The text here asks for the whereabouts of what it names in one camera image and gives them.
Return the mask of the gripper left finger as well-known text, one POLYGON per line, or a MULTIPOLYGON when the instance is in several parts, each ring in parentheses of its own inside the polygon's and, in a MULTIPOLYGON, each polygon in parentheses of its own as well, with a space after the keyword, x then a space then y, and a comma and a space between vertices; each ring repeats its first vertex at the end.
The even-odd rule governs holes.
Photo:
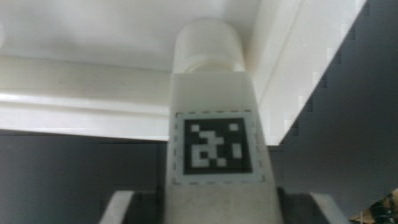
POLYGON ((156 224, 156 193, 117 190, 110 196, 97 224, 156 224))

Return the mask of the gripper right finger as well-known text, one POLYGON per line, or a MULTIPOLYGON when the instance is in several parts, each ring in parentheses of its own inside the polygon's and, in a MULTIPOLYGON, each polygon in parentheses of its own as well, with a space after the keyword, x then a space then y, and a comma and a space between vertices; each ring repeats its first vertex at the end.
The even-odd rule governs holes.
POLYGON ((277 189, 284 224, 350 224, 326 194, 287 193, 277 189))

